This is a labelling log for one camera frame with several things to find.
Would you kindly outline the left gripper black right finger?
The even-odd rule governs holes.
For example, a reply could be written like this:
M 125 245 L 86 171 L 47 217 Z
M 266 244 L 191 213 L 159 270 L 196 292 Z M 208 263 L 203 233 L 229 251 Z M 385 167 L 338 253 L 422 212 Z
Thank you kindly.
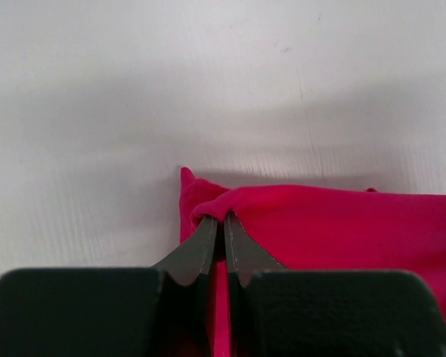
M 427 284 L 398 270 L 291 270 L 224 219 L 233 356 L 446 356 Z

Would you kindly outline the magenta t shirt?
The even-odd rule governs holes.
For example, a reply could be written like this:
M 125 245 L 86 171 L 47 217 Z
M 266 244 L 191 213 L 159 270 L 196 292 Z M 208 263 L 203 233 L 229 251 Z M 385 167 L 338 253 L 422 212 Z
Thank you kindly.
M 181 240 L 203 217 L 232 212 L 292 269 L 411 271 L 428 284 L 446 321 L 446 196 L 292 184 L 230 189 L 185 167 L 179 207 Z

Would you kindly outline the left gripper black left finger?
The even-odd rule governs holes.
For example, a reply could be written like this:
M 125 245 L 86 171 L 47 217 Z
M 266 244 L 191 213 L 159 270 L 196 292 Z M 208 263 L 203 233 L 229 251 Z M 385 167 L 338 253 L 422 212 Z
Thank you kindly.
M 3 274 L 0 356 L 209 356 L 217 233 L 217 220 L 203 218 L 150 267 Z

